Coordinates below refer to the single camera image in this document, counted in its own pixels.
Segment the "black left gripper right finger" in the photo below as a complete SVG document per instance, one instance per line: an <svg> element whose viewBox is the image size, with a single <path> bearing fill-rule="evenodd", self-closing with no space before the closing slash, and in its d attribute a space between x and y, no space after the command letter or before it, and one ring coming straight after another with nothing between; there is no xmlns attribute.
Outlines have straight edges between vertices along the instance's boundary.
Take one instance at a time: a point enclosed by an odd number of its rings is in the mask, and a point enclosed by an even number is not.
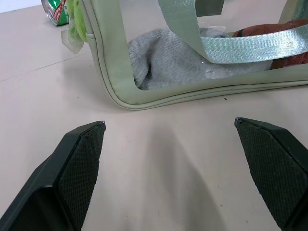
<svg viewBox="0 0 308 231"><path fill-rule="evenodd" d="M288 130L238 117L252 179L282 231L308 231L308 149Z"/></svg>

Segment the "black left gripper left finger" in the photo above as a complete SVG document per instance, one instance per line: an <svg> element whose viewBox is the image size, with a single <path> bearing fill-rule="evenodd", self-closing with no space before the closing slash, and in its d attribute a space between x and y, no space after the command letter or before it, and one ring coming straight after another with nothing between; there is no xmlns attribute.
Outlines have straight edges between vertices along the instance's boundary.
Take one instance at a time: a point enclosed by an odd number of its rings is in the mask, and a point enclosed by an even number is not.
<svg viewBox="0 0 308 231"><path fill-rule="evenodd" d="M104 121L66 133L0 218L0 231L81 231L97 181Z"/></svg>

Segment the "clear green-trimmed tote bag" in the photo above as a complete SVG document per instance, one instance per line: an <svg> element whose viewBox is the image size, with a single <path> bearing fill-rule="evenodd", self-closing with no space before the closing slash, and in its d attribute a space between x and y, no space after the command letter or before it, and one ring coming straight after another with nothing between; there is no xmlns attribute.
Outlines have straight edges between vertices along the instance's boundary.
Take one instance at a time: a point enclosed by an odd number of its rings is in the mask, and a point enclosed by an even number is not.
<svg viewBox="0 0 308 231"><path fill-rule="evenodd" d="M79 0L98 75L132 110L308 85L308 0Z"/></svg>

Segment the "brown plush toy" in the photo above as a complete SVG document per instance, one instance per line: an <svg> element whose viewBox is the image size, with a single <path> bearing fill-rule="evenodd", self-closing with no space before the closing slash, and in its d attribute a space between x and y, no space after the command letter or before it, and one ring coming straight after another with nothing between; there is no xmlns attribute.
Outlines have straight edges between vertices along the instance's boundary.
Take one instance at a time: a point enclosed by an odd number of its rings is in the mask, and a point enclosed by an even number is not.
<svg viewBox="0 0 308 231"><path fill-rule="evenodd" d="M271 70L308 64L308 19L250 26L234 32L233 37L260 45L257 54L264 51L260 60L273 60Z"/></svg>

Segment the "grey knitted cloth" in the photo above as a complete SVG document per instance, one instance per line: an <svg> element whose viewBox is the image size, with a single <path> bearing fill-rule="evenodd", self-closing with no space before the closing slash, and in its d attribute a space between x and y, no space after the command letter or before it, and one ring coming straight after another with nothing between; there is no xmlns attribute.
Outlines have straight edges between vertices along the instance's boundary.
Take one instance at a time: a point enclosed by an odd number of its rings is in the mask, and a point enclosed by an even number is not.
<svg viewBox="0 0 308 231"><path fill-rule="evenodd" d="M272 61L214 64L170 29L155 29L128 43L135 85L153 90L194 82L268 71Z"/></svg>

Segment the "green drink can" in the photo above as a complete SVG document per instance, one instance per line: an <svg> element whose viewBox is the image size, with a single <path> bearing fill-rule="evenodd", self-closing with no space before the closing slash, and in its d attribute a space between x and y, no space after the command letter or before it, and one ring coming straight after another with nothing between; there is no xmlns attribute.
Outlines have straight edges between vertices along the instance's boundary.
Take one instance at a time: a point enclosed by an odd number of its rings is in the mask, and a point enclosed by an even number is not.
<svg viewBox="0 0 308 231"><path fill-rule="evenodd" d="M46 16L55 26L69 23L69 13L66 0L41 0Z"/></svg>

